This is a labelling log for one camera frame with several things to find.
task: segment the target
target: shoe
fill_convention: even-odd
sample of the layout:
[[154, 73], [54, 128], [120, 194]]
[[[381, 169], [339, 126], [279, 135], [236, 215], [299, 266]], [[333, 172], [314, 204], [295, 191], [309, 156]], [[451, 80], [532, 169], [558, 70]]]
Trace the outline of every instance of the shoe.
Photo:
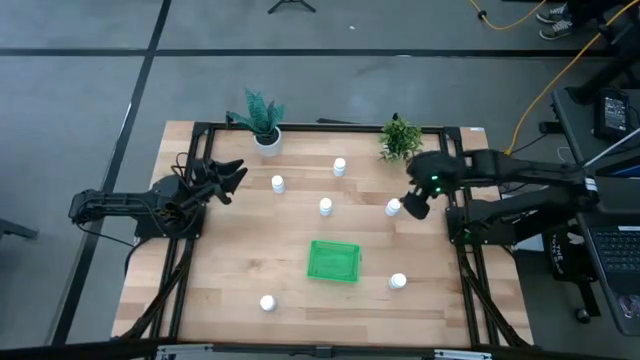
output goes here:
[[545, 40], [556, 40], [573, 33], [573, 24], [571, 21], [560, 20], [551, 25], [551, 28], [540, 30], [540, 37]]
[[564, 20], [564, 14], [567, 11], [567, 4], [557, 8], [549, 9], [548, 13], [538, 12], [536, 18], [545, 24], [555, 24], [560, 20]]

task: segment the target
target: wooden tabletop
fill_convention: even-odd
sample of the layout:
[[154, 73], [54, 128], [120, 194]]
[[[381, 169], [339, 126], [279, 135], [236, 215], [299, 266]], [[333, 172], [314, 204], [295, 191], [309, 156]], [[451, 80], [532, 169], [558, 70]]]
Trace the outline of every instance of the wooden tabletop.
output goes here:
[[[189, 147], [193, 122], [170, 121], [160, 145], [152, 182], [170, 174], [178, 152]], [[463, 128], [465, 149], [485, 148], [481, 128]], [[378, 135], [284, 132], [283, 153], [260, 157], [246, 131], [216, 131], [213, 157], [244, 159], [249, 172], [223, 206], [212, 200], [196, 242], [179, 339], [196, 342], [333, 344], [362, 346], [469, 346], [455, 249], [444, 219], [447, 198], [430, 202], [426, 220], [402, 210], [385, 215], [386, 203], [409, 189], [402, 164], [379, 160]], [[436, 135], [423, 135], [424, 150], [439, 150]], [[346, 159], [346, 175], [332, 165]], [[271, 177], [281, 175], [286, 192], [275, 194]], [[498, 199], [495, 188], [474, 198]], [[333, 200], [329, 217], [318, 202]], [[309, 279], [312, 240], [358, 244], [362, 262], [357, 284]], [[113, 334], [128, 330], [155, 296], [168, 240], [153, 239], [131, 258]], [[531, 342], [513, 259], [500, 247], [484, 246], [493, 299], [520, 336]], [[404, 273], [408, 284], [391, 290], [388, 279]], [[277, 310], [264, 312], [263, 295]], [[172, 299], [162, 334], [167, 333]], [[476, 302], [481, 337], [482, 310]]]

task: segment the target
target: green plastic container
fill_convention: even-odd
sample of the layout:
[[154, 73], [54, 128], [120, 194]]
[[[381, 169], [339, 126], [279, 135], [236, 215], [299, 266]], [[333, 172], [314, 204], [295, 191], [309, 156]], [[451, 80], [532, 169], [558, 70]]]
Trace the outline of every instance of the green plastic container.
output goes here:
[[360, 278], [360, 246], [333, 241], [311, 241], [307, 276], [357, 283]]

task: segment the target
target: artificial plant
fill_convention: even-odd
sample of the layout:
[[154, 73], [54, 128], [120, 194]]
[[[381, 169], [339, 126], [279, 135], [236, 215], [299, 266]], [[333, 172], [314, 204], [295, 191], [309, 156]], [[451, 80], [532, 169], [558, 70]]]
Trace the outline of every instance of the artificial plant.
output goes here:
[[264, 105], [262, 94], [253, 93], [250, 90], [245, 90], [245, 97], [249, 108], [249, 118], [229, 111], [227, 111], [227, 116], [251, 130], [256, 136], [256, 140], [262, 145], [271, 145], [278, 141], [276, 126], [284, 116], [284, 105], [276, 106], [271, 101], [267, 107]]
[[380, 143], [383, 150], [380, 152], [385, 161], [408, 160], [422, 145], [422, 131], [417, 126], [411, 125], [407, 119], [393, 114], [393, 118], [382, 128]]

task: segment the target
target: white bottle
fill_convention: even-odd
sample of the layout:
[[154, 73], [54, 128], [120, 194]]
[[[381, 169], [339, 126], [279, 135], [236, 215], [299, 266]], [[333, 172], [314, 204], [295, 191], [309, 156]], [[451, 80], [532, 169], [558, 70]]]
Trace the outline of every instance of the white bottle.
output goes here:
[[344, 176], [344, 169], [347, 166], [347, 162], [343, 158], [337, 158], [333, 162], [333, 175]]
[[320, 215], [329, 216], [331, 214], [331, 199], [324, 198], [320, 200]]
[[273, 311], [276, 309], [276, 299], [271, 295], [265, 295], [260, 299], [260, 307], [264, 311]]
[[277, 194], [282, 194], [284, 192], [284, 179], [280, 175], [276, 175], [271, 178], [271, 186], [273, 187], [273, 191]]
[[387, 204], [387, 207], [384, 209], [384, 212], [389, 216], [394, 216], [398, 212], [400, 212], [400, 200], [391, 199]]
[[401, 289], [407, 285], [407, 277], [404, 274], [393, 274], [389, 279], [389, 287], [392, 289]]

